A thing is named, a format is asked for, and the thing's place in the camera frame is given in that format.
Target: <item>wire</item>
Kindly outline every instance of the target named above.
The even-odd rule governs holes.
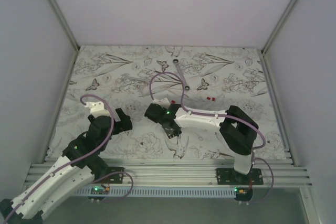
[[[153,78],[151,79],[150,83],[149,83],[149,93],[151,95],[151,98],[152,100],[154,100],[154,95],[153,95],[153,91],[152,91],[152,84],[153,84],[153,80],[157,77],[157,76],[160,76],[162,74],[171,74],[173,75],[174,77],[178,78],[178,80],[181,82],[181,85],[182,85],[182,95],[181,95],[181,108],[188,112],[188,113],[191,113],[193,115],[202,115],[202,116],[215,116],[215,114],[210,114],[210,113],[202,113],[202,112],[196,112],[196,111],[193,111],[191,108],[188,108],[188,107],[185,107],[184,104],[183,104],[183,99],[184,99],[184,83],[183,81],[181,80],[181,78],[176,75],[175,73],[172,73],[172,72],[161,72],[161,73],[157,73],[156,75],[153,76]],[[240,123],[243,123],[245,124],[246,126],[250,127],[252,130],[254,130],[255,132],[258,133],[258,135],[261,137],[261,139],[263,140],[263,144],[259,145],[259,146],[256,146],[256,147],[253,147],[252,150],[256,150],[256,149],[260,149],[260,148],[263,148],[265,145],[266,145],[266,138],[264,137],[264,135],[262,134],[262,132],[257,129],[256,127],[254,127],[252,124],[240,119],[240,118],[237,118],[235,116],[232,116],[232,115],[227,115],[227,114],[218,114],[218,117],[220,118],[229,118],[229,119],[233,119],[237,122],[240,122]]]
[[[259,203],[259,202],[264,201],[269,196],[270,192],[272,191],[272,189],[274,187],[274,174],[273,174],[273,170],[272,170],[271,166],[263,158],[255,157],[254,161],[255,160],[261,160],[261,161],[263,161],[267,165],[269,171],[271,172],[272,182],[271,182],[271,186],[270,186],[268,192],[266,193],[266,195],[263,198],[261,198],[259,200],[255,200],[255,201],[249,201],[249,204],[254,204],[254,203]]]
[[[127,175],[131,179],[131,187],[130,187],[130,189],[127,191],[127,193],[124,196],[122,196],[122,197],[120,197],[118,199],[103,200],[102,202],[117,202],[119,200],[123,200],[123,199],[125,199],[131,193],[131,191],[133,189],[133,186],[134,186],[133,178],[127,172],[113,172],[113,173],[109,173],[108,175],[105,175],[105,176],[103,176],[101,178],[98,178],[97,180],[93,181],[92,184],[97,183],[97,182],[101,181],[102,179],[105,180],[106,178],[109,178],[110,176],[115,175],[115,174],[124,174],[124,175]]]
[[[95,148],[94,150],[92,150],[91,152],[89,152],[89,153],[87,153],[87,154],[85,154],[84,156],[81,156],[81,157],[79,157],[79,158],[76,158],[76,159],[74,159],[73,161],[70,161],[70,162],[67,162],[66,164],[64,164],[64,165],[62,165],[62,166],[60,166],[60,167],[58,167],[57,169],[55,169],[54,171],[52,171],[51,173],[52,174],[56,174],[57,172],[59,172],[60,170],[62,170],[63,168],[65,168],[65,167],[67,167],[68,165],[71,165],[71,164],[73,164],[73,163],[76,163],[76,162],[78,162],[78,161],[81,161],[81,160],[83,160],[84,158],[87,158],[88,156],[91,156],[92,154],[94,154],[96,151],[98,151],[99,149],[101,149],[104,145],[105,145],[105,143],[107,143],[107,141],[110,139],[110,137],[111,137],[111,135],[112,135],[112,131],[113,131],[113,127],[114,127],[114,116],[113,116],[113,112],[112,112],[112,109],[111,109],[111,107],[108,105],[108,103],[104,100],[104,99],[102,99],[102,98],[100,98],[100,97],[98,97],[98,96],[96,96],[96,95],[94,95],[94,94],[85,94],[85,95],[82,95],[82,97],[79,99],[80,100],[80,102],[82,103],[82,104],[86,104],[85,102],[83,102],[83,98],[85,98],[85,97],[93,97],[93,98],[96,98],[97,100],[99,100],[99,101],[101,101],[103,104],[104,104],[104,106],[106,107],[106,109],[109,111],[109,113],[110,113],[110,115],[111,115],[111,127],[110,127],[110,131],[109,131],[109,133],[107,134],[107,136],[106,136],[106,138],[104,139],[104,141],[99,145],[99,146],[97,146],[97,148]],[[21,201],[21,203],[19,203],[19,204],[17,204],[16,205],[16,207],[14,207],[13,208],[13,210],[7,215],[7,217],[5,218],[5,220],[4,220],[4,222],[3,222],[3,224],[6,224],[9,220],[10,220],[10,218],[12,217],[12,215],[14,214],[14,212],[41,186],[41,185],[43,185],[49,178],[51,178],[51,175],[48,175],[48,176],[46,176],[44,179],[42,179],[29,193],[27,193],[27,195],[22,199],[22,201]]]

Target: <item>floral pattern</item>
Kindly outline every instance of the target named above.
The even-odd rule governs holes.
[[[205,110],[239,106],[267,138],[256,156],[286,158],[256,49],[162,46],[83,46],[47,157],[58,157],[72,139],[87,130],[89,110],[79,98],[92,93],[104,98],[112,109],[122,108],[133,123],[132,131],[112,137],[100,154],[103,158],[231,158],[233,152],[218,133],[183,129],[180,137],[168,140],[160,125],[144,117],[151,103],[148,80],[162,71],[177,73],[173,59],[179,60],[191,88],[185,92],[187,106]],[[180,102],[181,85],[174,76],[157,77],[152,88],[156,98]],[[260,144],[258,137],[255,145]]]

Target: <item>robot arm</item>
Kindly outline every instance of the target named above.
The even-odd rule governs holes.
[[[220,132],[229,148],[235,153],[234,170],[247,175],[252,167],[252,146],[257,133],[243,123],[233,119],[218,117],[219,114],[228,114],[240,118],[254,127],[258,125],[239,107],[230,106],[227,111],[204,111],[191,109],[193,112],[213,114],[214,116],[195,115],[186,112],[180,104],[152,103],[145,113],[145,117],[162,125],[168,138],[181,134],[181,129],[186,127],[205,129]]]
[[[111,117],[109,112],[104,109],[103,103],[87,102],[85,107],[89,107],[91,113],[88,116],[91,122],[89,130],[71,141],[68,147],[64,149],[62,156],[29,189],[13,200],[4,199],[0,202],[0,212],[4,218],[15,206],[22,203],[9,219],[9,224],[42,224],[43,220],[76,190],[108,173],[107,164],[99,157],[99,153],[105,150],[107,142],[93,155],[54,173],[57,168],[94,150],[104,141],[110,130]],[[120,108],[116,109],[116,113],[120,121],[114,122],[112,135],[131,130],[130,117],[125,115]],[[38,189],[23,202],[24,197],[37,185],[39,185]]]

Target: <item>white wall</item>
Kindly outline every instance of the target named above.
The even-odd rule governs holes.
[[[47,0],[0,0],[0,200],[47,141],[73,54]]]
[[[78,43],[261,49],[290,0],[57,0]]]
[[[330,223],[336,196],[336,0],[300,0],[268,61],[290,137]]]

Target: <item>gray floor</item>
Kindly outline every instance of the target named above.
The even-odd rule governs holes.
[[[266,191],[259,189],[256,194]],[[128,198],[117,203],[91,204],[84,197],[71,197],[45,224],[301,224],[308,223],[299,190],[274,189],[271,196],[249,206],[233,199]]]

